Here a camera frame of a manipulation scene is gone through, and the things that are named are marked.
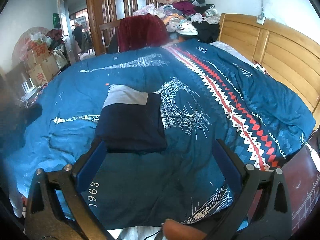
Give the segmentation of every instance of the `wooden headboard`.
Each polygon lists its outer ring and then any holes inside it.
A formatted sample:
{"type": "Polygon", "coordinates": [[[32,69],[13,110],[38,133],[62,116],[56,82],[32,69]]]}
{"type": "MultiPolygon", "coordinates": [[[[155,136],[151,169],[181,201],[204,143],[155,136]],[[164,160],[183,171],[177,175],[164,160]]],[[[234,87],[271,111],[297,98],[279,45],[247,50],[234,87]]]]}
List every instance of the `wooden headboard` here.
{"type": "Polygon", "coordinates": [[[320,45],[277,23],[242,14],[222,14],[219,41],[257,61],[269,74],[296,92],[320,125],[320,45]]]}

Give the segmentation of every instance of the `electrical outlet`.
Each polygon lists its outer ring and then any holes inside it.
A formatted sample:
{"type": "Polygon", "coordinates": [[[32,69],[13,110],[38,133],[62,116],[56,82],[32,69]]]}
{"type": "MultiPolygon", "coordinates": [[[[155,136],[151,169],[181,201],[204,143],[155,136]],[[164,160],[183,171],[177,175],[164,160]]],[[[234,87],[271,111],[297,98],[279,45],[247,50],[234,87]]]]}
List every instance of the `electrical outlet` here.
{"type": "Polygon", "coordinates": [[[257,24],[261,24],[261,25],[263,25],[264,24],[264,21],[265,21],[265,17],[263,16],[263,17],[261,17],[260,15],[258,16],[258,18],[257,18],[257,24]]]}

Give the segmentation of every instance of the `maroon cloth draped over chair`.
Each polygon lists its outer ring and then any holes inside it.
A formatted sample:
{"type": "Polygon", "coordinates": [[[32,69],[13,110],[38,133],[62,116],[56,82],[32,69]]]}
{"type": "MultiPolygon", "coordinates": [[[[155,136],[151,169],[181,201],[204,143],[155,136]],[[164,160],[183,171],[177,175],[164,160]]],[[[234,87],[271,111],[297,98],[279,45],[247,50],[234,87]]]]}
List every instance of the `maroon cloth draped over chair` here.
{"type": "Polygon", "coordinates": [[[158,47],[169,41],[164,23],[158,16],[151,14],[122,19],[117,36],[120,52],[158,47]]]}

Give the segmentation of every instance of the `chair backrest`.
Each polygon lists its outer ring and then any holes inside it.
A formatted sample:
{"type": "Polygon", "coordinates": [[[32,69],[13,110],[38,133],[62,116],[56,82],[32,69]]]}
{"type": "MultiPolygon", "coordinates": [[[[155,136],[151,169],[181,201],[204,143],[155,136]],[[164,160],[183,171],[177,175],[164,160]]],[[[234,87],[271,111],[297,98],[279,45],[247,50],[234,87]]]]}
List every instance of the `chair backrest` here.
{"type": "Polygon", "coordinates": [[[121,20],[117,20],[117,21],[105,23],[99,26],[101,30],[102,42],[103,42],[105,53],[107,53],[107,48],[109,48],[111,39],[113,35],[115,35],[116,29],[119,27],[120,21],[121,20]]]}

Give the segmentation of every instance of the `bolt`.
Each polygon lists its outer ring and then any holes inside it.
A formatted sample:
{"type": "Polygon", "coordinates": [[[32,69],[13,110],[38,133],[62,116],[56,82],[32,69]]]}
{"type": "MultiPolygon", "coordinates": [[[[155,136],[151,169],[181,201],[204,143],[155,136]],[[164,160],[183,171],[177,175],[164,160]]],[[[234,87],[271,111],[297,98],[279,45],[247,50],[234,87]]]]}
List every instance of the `bolt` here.
{"type": "Polygon", "coordinates": [[[36,174],[37,174],[37,175],[39,175],[41,172],[42,172],[42,169],[41,169],[41,168],[39,168],[39,169],[36,170],[36,174]]]}
{"type": "Polygon", "coordinates": [[[276,168],[276,173],[281,175],[283,173],[283,171],[280,168],[276,168]]]}
{"type": "Polygon", "coordinates": [[[71,165],[71,164],[67,164],[66,166],[63,167],[63,169],[64,169],[65,171],[71,171],[72,165],[71,165]]]}
{"type": "Polygon", "coordinates": [[[247,168],[248,171],[254,170],[254,166],[252,164],[247,164],[245,167],[247,168]]]}

